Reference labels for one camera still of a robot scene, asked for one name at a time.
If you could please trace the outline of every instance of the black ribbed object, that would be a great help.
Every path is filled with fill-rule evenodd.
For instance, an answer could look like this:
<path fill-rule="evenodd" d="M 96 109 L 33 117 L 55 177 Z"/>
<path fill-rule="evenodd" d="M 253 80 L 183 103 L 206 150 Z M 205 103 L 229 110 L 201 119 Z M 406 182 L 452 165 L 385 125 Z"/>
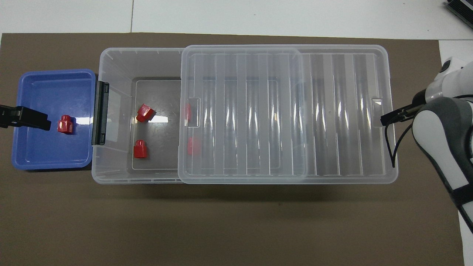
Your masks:
<path fill-rule="evenodd" d="M 473 28 L 473 0 L 448 0 L 447 8 Z"/>

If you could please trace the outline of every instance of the container handle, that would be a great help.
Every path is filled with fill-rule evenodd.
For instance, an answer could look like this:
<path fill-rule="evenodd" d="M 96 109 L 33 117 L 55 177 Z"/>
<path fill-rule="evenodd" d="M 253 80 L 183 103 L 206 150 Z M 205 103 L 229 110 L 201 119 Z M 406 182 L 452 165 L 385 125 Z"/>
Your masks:
<path fill-rule="evenodd" d="M 109 87 L 110 84 L 107 82 L 97 82 L 95 90 L 94 123 L 92 126 L 92 145 L 105 144 Z"/>

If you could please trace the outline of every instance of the brown mat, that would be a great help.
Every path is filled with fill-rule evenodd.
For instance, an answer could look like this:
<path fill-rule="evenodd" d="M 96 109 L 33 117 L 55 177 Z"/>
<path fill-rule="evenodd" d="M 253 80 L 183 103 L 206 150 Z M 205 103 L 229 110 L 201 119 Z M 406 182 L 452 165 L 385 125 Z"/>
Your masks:
<path fill-rule="evenodd" d="M 192 34 L 4 34 L 0 104 L 27 71 L 90 68 L 108 47 L 380 44 L 394 107 L 439 70 L 437 41 Z M 397 126 L 400 132 L 406 124 Z M 390 185 L 96 184 L 89 170 L 26 172 L 0 129 L 4 265 L 463 265 L 458 217 L 434 168 L 406 136 Z"/>

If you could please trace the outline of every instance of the white floor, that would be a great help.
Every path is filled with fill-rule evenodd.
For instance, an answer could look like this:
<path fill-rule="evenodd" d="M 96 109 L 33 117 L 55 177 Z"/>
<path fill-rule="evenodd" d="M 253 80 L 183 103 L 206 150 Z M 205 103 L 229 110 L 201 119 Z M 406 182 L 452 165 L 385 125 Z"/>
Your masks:
<path fill-rule="evenodd" d="M 0 0 L 1 33 L 173 32 L 435 39 L 473 61 L 473 29 L 443 0 Z M 473 235 L 461 220 L 465 265 Z"/>

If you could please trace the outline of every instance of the blue plastic lid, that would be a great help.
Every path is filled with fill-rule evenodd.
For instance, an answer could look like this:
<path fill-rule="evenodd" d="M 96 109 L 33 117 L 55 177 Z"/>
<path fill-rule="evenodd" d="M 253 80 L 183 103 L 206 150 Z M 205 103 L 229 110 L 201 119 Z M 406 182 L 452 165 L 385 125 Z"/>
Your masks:
<path fill-rule="evenodd" d="M 15 168 L 81 168 L 91 162 L 95 85 L 96 76 L 89 69 L 34 71 L 20 78 L 17 106 L 47 114 L 51 129 L 14 129 L 11 162 Z M 57 131 L 62 115 L 72 118 L 72 134 Z"/>

